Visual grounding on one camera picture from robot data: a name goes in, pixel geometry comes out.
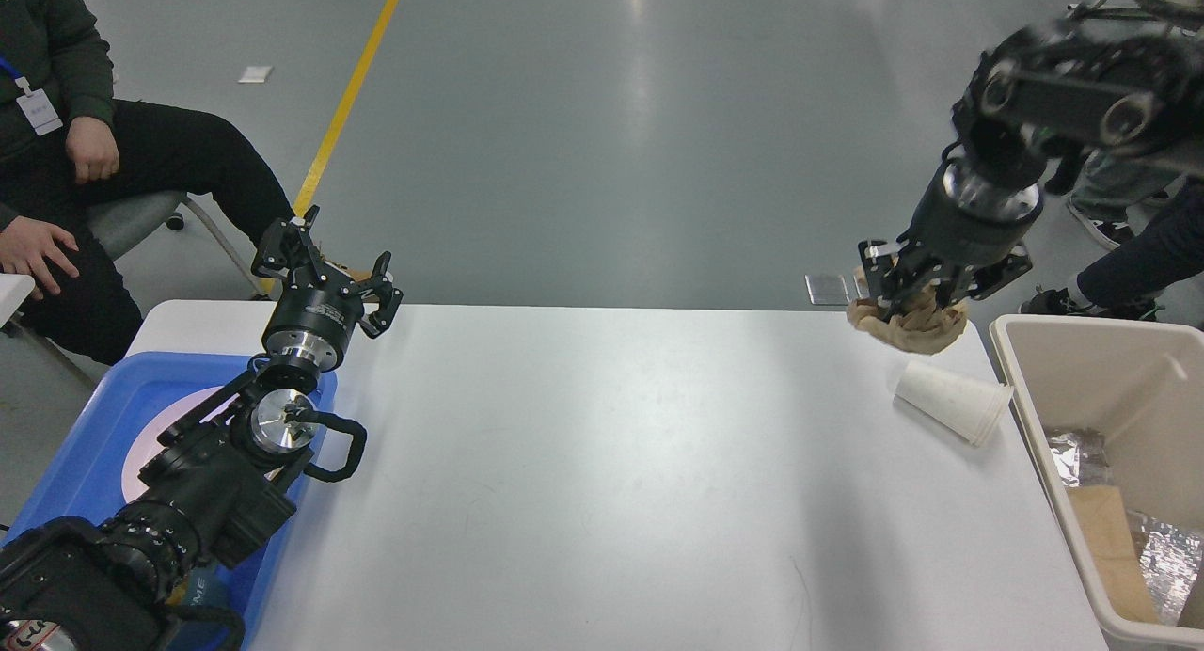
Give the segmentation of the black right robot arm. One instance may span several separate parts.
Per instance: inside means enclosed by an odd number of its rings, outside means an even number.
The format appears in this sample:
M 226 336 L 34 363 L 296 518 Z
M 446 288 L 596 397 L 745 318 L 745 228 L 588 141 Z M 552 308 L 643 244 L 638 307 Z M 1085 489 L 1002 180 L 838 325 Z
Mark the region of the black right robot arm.
M 925 288 L 946 309 L 1026 274 L 1023 235 L 1093 150 L 1200 174 L 1202 46 L 1093 40 L 1069 18 L 1027 26 L 980 57 L 950 119 L 952 142 L 909 226 L 857 247 L 885 321 Z

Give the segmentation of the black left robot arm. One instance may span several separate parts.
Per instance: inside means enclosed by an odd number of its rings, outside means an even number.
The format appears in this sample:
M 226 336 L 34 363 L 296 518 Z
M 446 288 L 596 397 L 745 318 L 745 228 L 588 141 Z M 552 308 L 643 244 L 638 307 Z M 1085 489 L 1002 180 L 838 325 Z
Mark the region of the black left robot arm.
M 364 425 L 320 412 L 312 393 L 353 330 L 386 333 L 403 301 L 390 251 L 367 274 L 323 255 L 318 213 L 262 235 L 253 273 L 282 282 L 262 351 L 158 436 L 144 492 L 104 523 L 57 517 L 2 549 L 4 649 L 166 650 L 185 625 L 220 626 L 222 650 L 244 643 L 241 612 L 169 599 L 199 563 L 236 568 L 265 548 L 296 511 L 287 493 L 300 477 L 356 474 Z

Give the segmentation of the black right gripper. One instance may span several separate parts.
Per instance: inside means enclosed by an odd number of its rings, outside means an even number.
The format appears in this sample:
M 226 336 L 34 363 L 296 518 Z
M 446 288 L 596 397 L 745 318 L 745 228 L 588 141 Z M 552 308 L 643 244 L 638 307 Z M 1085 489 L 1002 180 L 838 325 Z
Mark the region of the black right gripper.
M 1041 215 L 1039 185 L 1021 189 L 990 183 L 963 158 L 950 158 L 898 241 L 857 244 L 869 298 L 878 318 L 902 315 L 909 300 L 936 278 L 938 307 L 997 294 L 1033 268 L 1023 235 Z

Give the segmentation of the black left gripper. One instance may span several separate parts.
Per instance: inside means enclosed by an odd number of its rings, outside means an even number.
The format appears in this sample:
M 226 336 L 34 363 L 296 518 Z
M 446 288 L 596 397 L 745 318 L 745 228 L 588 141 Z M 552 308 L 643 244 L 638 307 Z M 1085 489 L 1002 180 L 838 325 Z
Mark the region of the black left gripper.
M 350 291 L 360 300 L 324 291 L 330 273 L 312 238 L 319 211 L 319 206 L 309 206 L 302 217 L 271 224 L 259 241 L 250 271 L 255 277 L 278 282 L 277 294 L 282 294 L 262 332 L 265 351 L 314 365 L 341 365 L 356 324 L 371 339 L 386 333 L 405 294 L 388 273 L 391 251 L 382 251 L 372 270 L 350 276 Z M 362 303 L 374 303 L 374 310 L 364 316 Z

